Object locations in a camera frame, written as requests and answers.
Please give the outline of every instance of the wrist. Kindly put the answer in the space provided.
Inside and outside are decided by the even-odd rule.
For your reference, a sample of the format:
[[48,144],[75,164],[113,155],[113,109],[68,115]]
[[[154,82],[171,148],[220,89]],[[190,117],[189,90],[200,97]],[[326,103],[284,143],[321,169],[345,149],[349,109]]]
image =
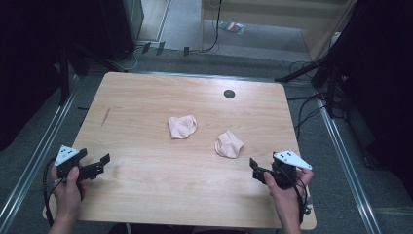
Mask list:
[[73,205],[57,204],[57,213],[55,221],[72,224],[79,219],[79,216],[80,209],[75,208]]
[[281,215],[279,220],[282,223],[282,231],[285,234],[301,233],[300,221],[298,216]]
[[62,215],[57,216],[54,224],[49,232],[49,234],[69,234],[69,233],[74,233],[75,229],[75,224],[76,224],[76,218],[74,217],[68,217],[65,218]]

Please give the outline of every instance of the pink cloth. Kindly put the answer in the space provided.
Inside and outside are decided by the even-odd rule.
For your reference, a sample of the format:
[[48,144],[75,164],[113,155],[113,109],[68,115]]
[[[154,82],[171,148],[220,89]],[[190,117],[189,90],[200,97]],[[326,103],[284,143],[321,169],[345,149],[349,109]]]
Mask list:
[[215,151],[224,157],[237,158],[243,146],[244,143],[228,130],[216,140]]
[[168,124],[172,138],[186,138],[197,130],[197,120],[193,115],[170,117]]

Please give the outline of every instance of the black hole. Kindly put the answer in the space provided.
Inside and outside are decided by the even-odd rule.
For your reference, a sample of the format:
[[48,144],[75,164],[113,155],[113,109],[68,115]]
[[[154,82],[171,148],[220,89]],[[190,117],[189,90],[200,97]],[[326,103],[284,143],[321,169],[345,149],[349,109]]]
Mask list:
[[224,96],[226,98],[233,98],[235,96],[235,93],[232,90],[226,90],[226,91],[224,91]]

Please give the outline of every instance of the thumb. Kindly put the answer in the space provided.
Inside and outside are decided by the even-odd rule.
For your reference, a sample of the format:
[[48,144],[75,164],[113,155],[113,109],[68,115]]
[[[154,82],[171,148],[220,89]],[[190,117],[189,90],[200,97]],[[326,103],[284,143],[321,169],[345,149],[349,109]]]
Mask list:
[[278,187],[276,184],[276,181],[274,180],[273,176],[270,173],[265,172],[264,178],[265,178],[265,183],[267,184],[268,188],[270,188],[270,190],[276,189],[276,187]]
[[70,170],[69,174],[67,175],[66,189],[69,189],[70,191],[73,191],[72,189],[77,190],[76,181],[78,177],[79,177],[79,168],[73,167]]

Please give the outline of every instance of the hand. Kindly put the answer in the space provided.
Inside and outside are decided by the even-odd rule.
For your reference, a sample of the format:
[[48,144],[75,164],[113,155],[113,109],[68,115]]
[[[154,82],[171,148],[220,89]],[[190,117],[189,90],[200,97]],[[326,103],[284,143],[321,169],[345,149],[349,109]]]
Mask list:
[[[51,176],[53,180],[57,179],[56,166],[52,167]],[[81,208],[81,194],[76,183],[78,177],[79,169],[74,167],[67,175],[66,183],[61,183],[56,187],[54,194],[57,202],[57,214],[49,233],[73,233]],[[86,186],[82,184],[82,194],[85,194],[86,189]]]
[[[303,181],[304,187],[310,183],[313,175],[313,172],[307,169],[297,172],[297,176]],[[297,193],[294,188],[280,189],[273,176],[267,172],[264,173],[264,178],[273,197],[284,233],[301,233]],[[297,178],[296,183],[302,185],[301,181]],[[297,189],[300,195],[303,196],[304,189],[301,186],[297,186]]]

